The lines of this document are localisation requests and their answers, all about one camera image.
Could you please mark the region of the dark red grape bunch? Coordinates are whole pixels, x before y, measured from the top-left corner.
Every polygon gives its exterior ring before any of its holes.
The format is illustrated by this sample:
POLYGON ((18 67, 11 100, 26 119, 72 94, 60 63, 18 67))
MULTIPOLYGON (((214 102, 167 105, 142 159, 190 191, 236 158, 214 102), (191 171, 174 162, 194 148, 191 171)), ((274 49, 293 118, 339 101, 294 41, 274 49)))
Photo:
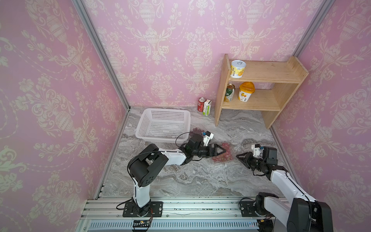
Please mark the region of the dark red grape bunch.
POLYGON ((205 131, 204 131, 203 129, 201 129, 201 128, 197 128, 197 127, 195 127, 195 128, 192 129, 191 132, 194 133, 194 134, 203 135, 203 133, 204 133, 205 131))

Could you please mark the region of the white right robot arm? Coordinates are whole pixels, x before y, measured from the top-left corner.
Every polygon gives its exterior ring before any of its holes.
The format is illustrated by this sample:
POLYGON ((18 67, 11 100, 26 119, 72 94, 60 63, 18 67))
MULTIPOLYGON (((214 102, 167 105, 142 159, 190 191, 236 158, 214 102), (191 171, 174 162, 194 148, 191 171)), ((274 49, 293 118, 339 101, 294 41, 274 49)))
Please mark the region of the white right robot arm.
POLYGON ((239 154, 236 158, 251 171, 262 172, 275 184, 287 203, 275 194, 260 192, 253 209, 259 216, 273 216, 285 225, 288 232, 332 232, 333 220, 330 206, 308 194, 291 177, 288 170, 278 165, 277 151, 265 148, 261 155, 253 152, 239 154))

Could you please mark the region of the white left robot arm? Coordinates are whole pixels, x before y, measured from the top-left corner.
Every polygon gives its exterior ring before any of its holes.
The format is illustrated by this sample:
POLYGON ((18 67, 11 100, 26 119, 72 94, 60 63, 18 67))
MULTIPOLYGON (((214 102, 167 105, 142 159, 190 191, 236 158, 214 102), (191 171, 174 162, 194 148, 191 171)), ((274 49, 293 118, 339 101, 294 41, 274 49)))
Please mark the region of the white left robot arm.
POLYGON ((130 160, 127 166, 129 176, 134 182, 132 197, 133 208, 138 216, 144 216, 150 209, 150 184, 155 180, 162 169, 167 165, 186 165, 194 157, 210 158, 226 153, 226 150, 217 145, 207 146, 196 143, 194 145, 182 144, 178 149, 160 149, 155 144, 150 144, 139 155, 130 160))

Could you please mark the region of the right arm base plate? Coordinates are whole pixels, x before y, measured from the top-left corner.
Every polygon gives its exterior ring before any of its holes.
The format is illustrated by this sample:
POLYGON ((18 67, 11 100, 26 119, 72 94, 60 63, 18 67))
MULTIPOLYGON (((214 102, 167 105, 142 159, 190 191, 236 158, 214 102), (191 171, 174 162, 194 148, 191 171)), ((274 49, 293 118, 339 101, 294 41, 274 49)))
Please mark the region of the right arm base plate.
POLYGON ((241 216, 243 218, 247 217, 259 217, 260 215, 256 212, 255 201, 250 199, 242 199, 238 203, 238 208, 240 210, 241 216))

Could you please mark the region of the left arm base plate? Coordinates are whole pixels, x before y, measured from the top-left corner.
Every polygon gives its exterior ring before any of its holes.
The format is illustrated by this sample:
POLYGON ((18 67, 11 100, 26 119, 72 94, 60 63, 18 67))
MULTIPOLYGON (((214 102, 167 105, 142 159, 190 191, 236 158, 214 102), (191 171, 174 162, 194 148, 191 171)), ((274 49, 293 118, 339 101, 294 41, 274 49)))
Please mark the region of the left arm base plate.
POLYGON ((152 202, 150 201, 144 207, 140 208, 135 202, 125 203, 123 210, 124 218, 134 217, 162 217, 163 202, 152 202))

